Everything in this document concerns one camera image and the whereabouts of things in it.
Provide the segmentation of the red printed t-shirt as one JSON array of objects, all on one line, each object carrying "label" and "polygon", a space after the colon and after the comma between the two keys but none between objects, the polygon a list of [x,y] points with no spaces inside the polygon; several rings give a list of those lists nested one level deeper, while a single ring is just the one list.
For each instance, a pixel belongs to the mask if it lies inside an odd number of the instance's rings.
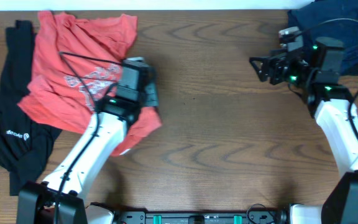
[{"label": "red printed t-shirt", "polygon": [[62,12],[38,13],[29,94],[19,108],[31,119],[83,134],[110,86],[121,79],[119,63],[137,38],[138,18],[79,19]]}]

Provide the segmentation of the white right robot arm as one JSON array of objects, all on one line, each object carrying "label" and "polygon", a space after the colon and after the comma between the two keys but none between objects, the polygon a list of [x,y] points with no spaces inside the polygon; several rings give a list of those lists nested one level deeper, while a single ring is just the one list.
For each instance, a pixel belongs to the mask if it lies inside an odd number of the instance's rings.
[{"label": "white right robot arm", "polygon": [[336,161],[340,180],[322,205],[293,204],[276,214],[275,223],[358,223],[358,114],[350,91],[338,83],[344,44],[319,37],[312,59],[303,58],[303,41],[291,38],[268,57],[249,63],[262,82],[287,82],[323,130]]}]

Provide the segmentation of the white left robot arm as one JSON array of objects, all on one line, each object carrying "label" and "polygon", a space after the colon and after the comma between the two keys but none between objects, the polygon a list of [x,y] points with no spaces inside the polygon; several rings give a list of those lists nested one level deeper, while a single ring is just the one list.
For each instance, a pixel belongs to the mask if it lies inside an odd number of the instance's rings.
[{"label": "white left robot arm", "polygon": [[82,137],[62,163],[41,183],[28,182],[19,192],[17,223],[115,223],[116,211],[100,203],[85,206],[104,163],[139,119],[143,106],[157,106],[154,71],[144,58],[119,63],[121,79],[94,104]]}]

